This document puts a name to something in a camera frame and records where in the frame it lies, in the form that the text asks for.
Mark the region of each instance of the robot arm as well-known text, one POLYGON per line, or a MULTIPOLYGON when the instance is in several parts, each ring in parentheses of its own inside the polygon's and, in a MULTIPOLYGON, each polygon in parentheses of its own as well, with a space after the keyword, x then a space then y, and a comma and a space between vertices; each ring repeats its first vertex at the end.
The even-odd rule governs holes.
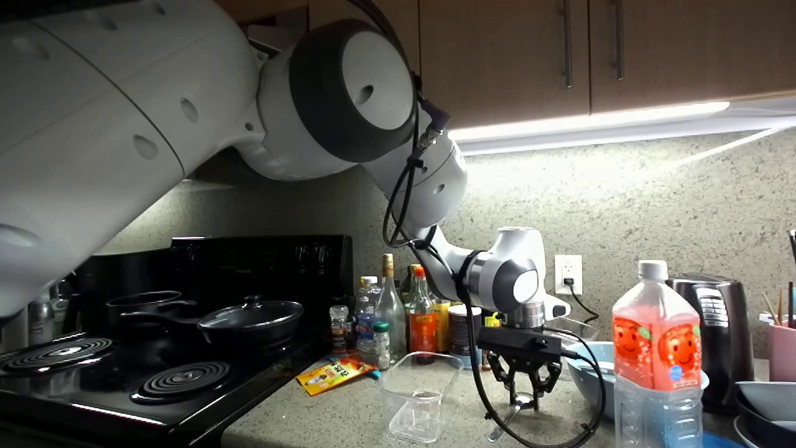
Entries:
POLYGON ((537 231, 505 229, 478 254, 443 236, 465 194, 463 159, 403 55, 363 22, 271 60, 209 0, 22 10, 2 15, 0 37, 0 316, 224 147, 269 179, 363 167, 396 197, 438 294, 458 296, 460 279, 488 309, 545 299, 537 231))

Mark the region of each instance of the black cable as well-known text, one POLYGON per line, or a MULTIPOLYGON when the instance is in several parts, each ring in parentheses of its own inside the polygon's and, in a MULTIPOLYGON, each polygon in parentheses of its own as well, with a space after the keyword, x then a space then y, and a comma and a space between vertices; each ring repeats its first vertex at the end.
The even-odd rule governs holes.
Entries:
POLYGON ((575 301, 582 311, 590 314, 582 324, 597 321, 599 314, 597 314, 595 309, 590 309, 590 306, 582 304, 582 299, 575 294, 572 279, 565 279, 565 286, 570 289, 572 301, 575 301))
POLYGON ((580 343, 585 343, 585 348, 590 351, 590 356, 595 358, 585 358, 582 356, 582 361, 587 361, 592 368, 595 368, 595 373, 597 373, 597 378, 599 378, 599 408, 597 408, 597 413, 592 416, 592 421, 585 426, 585 431, 580 433, 580 436, 575 436, 572 441, 567 441, 567 443, 557 443, 557 446, 537 446, 537 443, 532 443, 532 441, 525 441, 520 433, 515 433, 500 416, 498 416, 498 411, 493 408, 493 403, 490 403, 490 398, 488 398, 488 393, 485 393, 485 388, 483 388, 483 381, 480 381, 480 366, 478 366, 478 348, 475 348, 475 326, 473 326, 473 304, 470 304, 470 294, 468 294, 468 289, 463 286, 463 271, 468 269, 470 264, 463 264, 463 269, 455 274, 455 284, 458 284, 458 296, 460 296, 460 301, 465 304, 465 311, 468 311, 468 346, 470 346, 470 368, 473 368, 473 381, 475 381, 475 391, 478 391, 478 398, 480 398, 480 403, 485 406, 485 418, 488 421, 495 421, 495 426, 502 431, 502 433, 507 433, 507 436, 512 436, 520 446, 527 446, 527 448, 575 448, 575 446, 582 446, 585 441, 590 441, 592 436, 595 436, 595 431, 597 431, 597 426, 599 426, 599 421, 602 421, 602 413, 604 413, 604 383, 602 383, 602 371, 599 371, 599 363, 597 363, 597 356, 592 353, 592 348, 580 338, 580 336, 575 336, 580 343))
POLYGON ((405 234, 403 234, 403 222, 405 222, 408 204, 410 204, 410 199, 413 199, 415 169, 423 167, 423 159, 420 159, 420 154, 418 154, 418 134, 420 134, 418 107, 420 107, 420 102, 415 102, 415 107, 413 107, 413 114, 415 114, 413 152, 410 152, 410 157, 405 159, 405 167, 400 169, 398 182, 393 184, 388 207, 386 207, 383 219, 381 219, 381 236, 383 236, 383 241, 386 241, 388 246, 400 246, 400 244, 408 241, 405 234), (403 182, 405 182, 403 204, 400 204, 398 217, 393 217, 393 207, 396 207, 396 199, 398 199, 398 192, 400 192, 403 182))

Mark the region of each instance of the kitchen cabinet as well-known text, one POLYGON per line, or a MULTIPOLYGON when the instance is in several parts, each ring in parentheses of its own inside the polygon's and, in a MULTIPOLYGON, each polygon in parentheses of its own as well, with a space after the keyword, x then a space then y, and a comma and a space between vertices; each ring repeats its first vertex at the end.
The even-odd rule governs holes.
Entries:
POLYGON ((592 110, 796 87, 794 0, 592 0, 592 110))
POLYGON ((587 0, 420 0, 420 55, 455 124, 590 112, 587 0))
MULTIPOLYGON (((418 2, 420 0, 373 0, 386 20, 396 27, 396 35, 403 45, 408 65, 420 72, 420 50, 418 50, 418 2)), ((371 22, 356 5, 348 0, 308 0, 308 25, 321 27, 326 22, 358 17, 371 22)))
POLYGON ((420 0, 455 124, 794 90, 794 40, 794 0, 420 0))

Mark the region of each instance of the orange bottle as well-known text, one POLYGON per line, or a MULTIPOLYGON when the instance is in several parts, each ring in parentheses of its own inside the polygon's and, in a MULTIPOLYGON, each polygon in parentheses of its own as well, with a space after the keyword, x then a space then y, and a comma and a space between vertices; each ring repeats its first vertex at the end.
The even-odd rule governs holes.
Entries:
POLYGON ((410 351, 438 351, 438 314, 433 309, 433 299, 428 291, 425 269, 413 264, 413 286, 410 304, 415 314, 410 314, 410 351))
POLYGON ((617 446, 701 448, 699 314, 664 284, 667 261, 642 259, 639 276, 612 309, 617 446))

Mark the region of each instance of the wall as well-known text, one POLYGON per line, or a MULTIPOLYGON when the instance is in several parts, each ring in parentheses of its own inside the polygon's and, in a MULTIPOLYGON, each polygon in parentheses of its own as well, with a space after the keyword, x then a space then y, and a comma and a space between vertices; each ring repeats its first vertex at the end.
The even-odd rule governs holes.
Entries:
MULTIPOLYGON (((796 132, 719 152, 739 134, 475 157, 470 194, 445 224, 450 241, 485 249, 505 224, 537 226, 552 254, 585 256, 585 301, 602 314, 627 291, 639 256, 674 274, 741 279, 751 314, 794 279, 796 132)), ((172 234, 356 236, 356 274, 376 274, 383 197, 361 169, 301 184, 266 182, 216 159, 132 222, 104 251, 169 244, 172 234)))

